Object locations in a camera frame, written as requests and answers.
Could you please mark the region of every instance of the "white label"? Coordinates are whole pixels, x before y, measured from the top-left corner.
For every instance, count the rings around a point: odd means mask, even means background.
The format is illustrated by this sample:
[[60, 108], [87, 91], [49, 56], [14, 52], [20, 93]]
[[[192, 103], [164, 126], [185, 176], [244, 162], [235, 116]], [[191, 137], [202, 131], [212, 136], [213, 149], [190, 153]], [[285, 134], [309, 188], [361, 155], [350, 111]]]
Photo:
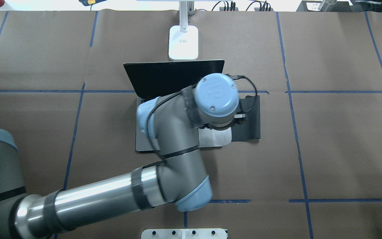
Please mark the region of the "white label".
[[306, 3], [307, 9], [309, 11], [320, 12], [319, 5], [320, 5], [320, 3]]

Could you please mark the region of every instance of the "silver metal tube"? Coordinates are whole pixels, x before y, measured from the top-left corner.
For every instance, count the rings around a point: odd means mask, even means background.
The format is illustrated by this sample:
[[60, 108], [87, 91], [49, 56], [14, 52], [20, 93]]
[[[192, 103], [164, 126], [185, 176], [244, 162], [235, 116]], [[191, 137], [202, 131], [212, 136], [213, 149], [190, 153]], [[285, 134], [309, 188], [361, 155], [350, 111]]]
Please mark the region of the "silver metal tube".
[[134, 172], [45, 197], [29, 195], [17, 209], [15, 227], [24, 239], [36, 239], [138, 211], [143, 197], [148, 208], [166, 203], [156, 166]]
[[68, 228], [138, 211], [131, 173], [60, 192], [55, 209], [60, 223]]

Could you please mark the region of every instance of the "table surface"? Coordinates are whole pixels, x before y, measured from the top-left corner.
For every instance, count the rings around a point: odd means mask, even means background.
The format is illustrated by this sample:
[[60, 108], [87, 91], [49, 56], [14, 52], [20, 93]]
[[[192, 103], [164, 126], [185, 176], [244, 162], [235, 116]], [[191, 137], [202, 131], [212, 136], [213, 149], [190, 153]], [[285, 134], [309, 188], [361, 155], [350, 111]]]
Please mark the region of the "table surface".
[[[135, 152], [122, 64], [167, 61], [177, 14], [0, 11], [0, 128], [29, 193], [157, 160]], [[224, 73], [255, 82], [261, 139], [202, 150], [214, 193], [202, 209], [166, 204], [58, 237], [221, 227], [231, 239], [382, 238], [382, 14], [197, 11], [189, 21], [199, 59], [225, 59]]]

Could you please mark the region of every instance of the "metal bracket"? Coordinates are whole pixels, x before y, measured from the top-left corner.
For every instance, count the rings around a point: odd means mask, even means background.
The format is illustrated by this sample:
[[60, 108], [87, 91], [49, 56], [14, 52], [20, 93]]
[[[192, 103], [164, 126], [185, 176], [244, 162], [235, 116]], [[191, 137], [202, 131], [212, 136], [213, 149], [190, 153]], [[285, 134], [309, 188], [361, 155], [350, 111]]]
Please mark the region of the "metal bracket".
[[228, 239], [228, 230], [221, 228], [147, 229], [141, 239]]
[[194, 1], [187, 2], [187, 9], [188, 9], [188, 15], [194, 15], [195, 13]]

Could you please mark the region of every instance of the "ur logo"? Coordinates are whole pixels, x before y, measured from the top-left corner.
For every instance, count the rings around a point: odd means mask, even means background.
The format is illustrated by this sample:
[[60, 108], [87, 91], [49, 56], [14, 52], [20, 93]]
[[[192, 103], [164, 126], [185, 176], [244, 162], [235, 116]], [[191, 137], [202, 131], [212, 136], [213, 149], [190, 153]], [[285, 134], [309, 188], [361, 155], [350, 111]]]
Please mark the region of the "ur logo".
[[209, 101], [218, 101], [224, 99], [225, 91], [225, 85], [219, 82], [209, 84], [206, 89]]

